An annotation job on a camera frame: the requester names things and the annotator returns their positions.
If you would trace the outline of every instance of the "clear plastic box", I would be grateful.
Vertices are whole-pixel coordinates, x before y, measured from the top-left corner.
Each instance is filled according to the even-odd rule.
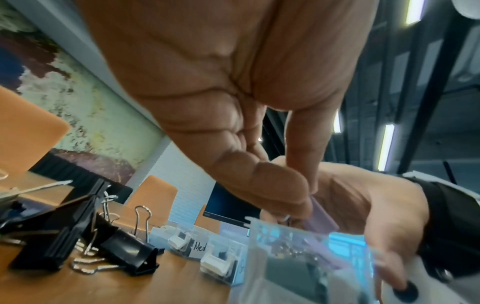
[[[248,246],[220,235],[211,235],[200,270],[228,284],[243,282]]]
[[[371,254],[364,241],[320,235],[255,218],[241,304],[370,304],[375,302]]]
[[[169,238],[175,234],[178,223],[167,221],[162,227],[153,227],[148,236],[148,242],[158,249],[169,248]]]
[[[201,259],[213,232],[194,226],[178,224],[168,239],[169,250],[183,257]]]

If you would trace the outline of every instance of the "white wall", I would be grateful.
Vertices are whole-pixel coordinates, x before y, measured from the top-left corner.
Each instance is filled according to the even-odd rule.
[[[178,188],[169,220],[180,223],[195,222],[215,185],[215,181],[166,136],[127,186],[136,189],[149,175],[155,175]]]

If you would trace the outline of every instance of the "hand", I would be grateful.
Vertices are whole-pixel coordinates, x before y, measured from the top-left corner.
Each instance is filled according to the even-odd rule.
[[[284,157],[274,162],[286,165]],[[364,234],[369,246],[383,253],[375,255],[377,275],[394,288],[405,289],[404,262],[415,255],[429,220],[420,186],[400,177],[323,162],[318,167],[318,192],[313,196],[340,232]],[[260,218],[277,221],[264,210]]]
[[[378,0],[79,0],[123,88],[193,162],[253,205],[306,218]],[[290,111],[286,162],[258,142]]]

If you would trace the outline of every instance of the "black knob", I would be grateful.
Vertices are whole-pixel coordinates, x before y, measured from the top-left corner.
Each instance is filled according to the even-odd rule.
[[[408,281],[405,290],[393,290],[393,294],[403,303],[412,303],[419,298],[419,289],[415,284]]]

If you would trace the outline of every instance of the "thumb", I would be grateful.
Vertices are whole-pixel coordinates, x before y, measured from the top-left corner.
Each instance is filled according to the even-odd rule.
[[[423,221],[402,201],[372,204],[365,225],[365,239],[373,253],[376,274],[393,288],[407,287],[404,261],[422,240]]]

